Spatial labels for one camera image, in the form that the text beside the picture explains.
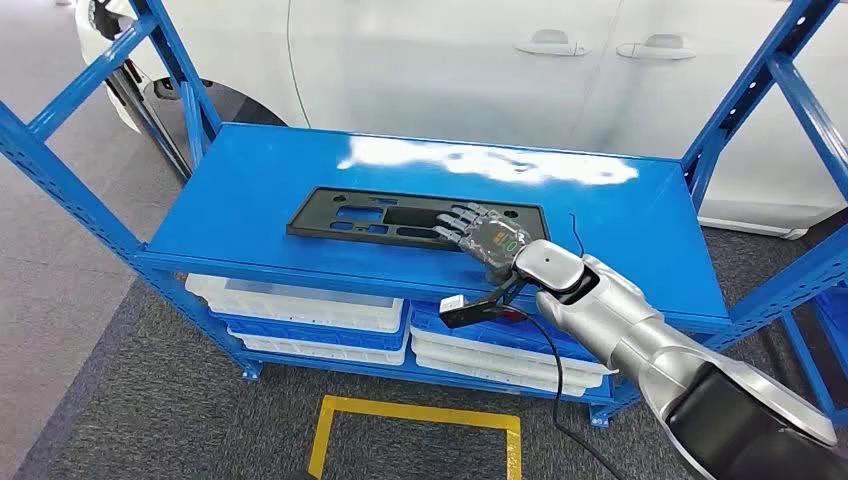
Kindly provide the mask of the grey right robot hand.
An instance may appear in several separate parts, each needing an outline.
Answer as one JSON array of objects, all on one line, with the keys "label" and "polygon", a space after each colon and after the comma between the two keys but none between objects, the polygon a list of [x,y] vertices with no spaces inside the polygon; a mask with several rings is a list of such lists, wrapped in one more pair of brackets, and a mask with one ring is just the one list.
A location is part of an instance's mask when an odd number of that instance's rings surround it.
[{"label": "grey right robot hand", "polygon": [[533,241],[516,221],[476,203],[454,206],[436,216],[432,230],[486,268],[486,280],[500,285],[511,277],[516,256]]}]

